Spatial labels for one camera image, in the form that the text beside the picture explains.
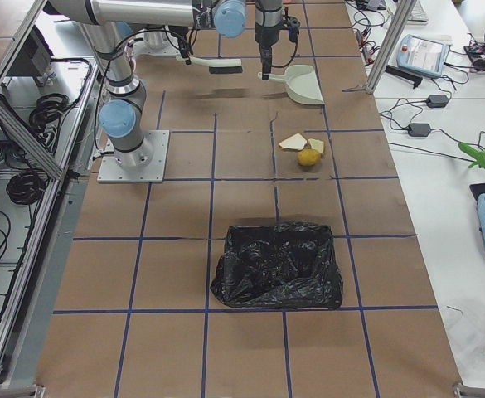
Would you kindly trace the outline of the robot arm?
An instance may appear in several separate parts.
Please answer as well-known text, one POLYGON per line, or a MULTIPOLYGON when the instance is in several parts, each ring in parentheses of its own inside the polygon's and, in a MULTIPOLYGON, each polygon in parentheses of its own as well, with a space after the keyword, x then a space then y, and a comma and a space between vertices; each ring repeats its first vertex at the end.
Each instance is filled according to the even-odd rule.
POLYGON ((232 38, 244 31, 247 20, 244 1, 51 1, 50 5, 80 25, 104 69, 111 100, 99 112, 99 124, 120 167, 150 163, 154 149, 140 127, 146 89, 126 51, 131 38, 122 35, 119 26, 166 27, 178 39, 180 57, 190 63, 187 28, 214 28, 232 38))
MULTIPOLYGON (((178 40, 182 61, 191 65, 201 61, 192 55, 189 30, 214 29, 225 38, 238 37, 246 28, 245 1, 162 1, 154 7, 148 25, 165 29, 178 40)), ((281 1, 255 2, 255 42, 259 48, 260 79, 268 80, 273 65, 273 46, 286 28, 288 13, 281 1)))

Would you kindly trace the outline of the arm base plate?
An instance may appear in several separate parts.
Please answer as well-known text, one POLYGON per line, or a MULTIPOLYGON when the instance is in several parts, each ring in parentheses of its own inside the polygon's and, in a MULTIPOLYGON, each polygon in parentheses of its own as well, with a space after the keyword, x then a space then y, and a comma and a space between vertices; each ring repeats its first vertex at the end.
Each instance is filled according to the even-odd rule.
POLYGON ((140 148, 122 153, 110 140, 105 151, 112 152, 102 158, 97 181, 100 183, 162 183, 167 161, 170 132, 149 130, 143 133, 140 148))
POLYGON ((161 31, 140 31, 133 39, 134 56, 179 56, 177 38, 166 32, 166 27, 161 31))

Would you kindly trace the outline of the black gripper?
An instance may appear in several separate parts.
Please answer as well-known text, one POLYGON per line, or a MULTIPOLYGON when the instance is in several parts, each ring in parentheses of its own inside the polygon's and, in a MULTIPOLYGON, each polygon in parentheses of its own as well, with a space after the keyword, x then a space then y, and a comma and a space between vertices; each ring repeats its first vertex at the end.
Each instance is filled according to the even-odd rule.
POLYGON ((273 63, 273 45, 279 40, 279 26, 263 27, 255 25, 255 41, 259 45, 260 59, 262 63, 261 80, 267 80, 271 73, 273 63))
POLYGON ((184 61, 187 66, 191 64, 189 57, 192 54, 192 47, 187 40, 188 33, 188 27, 174 27, 174 36, 177 38, 178 50, 180 52, 180 56, 185 58, 184 61))

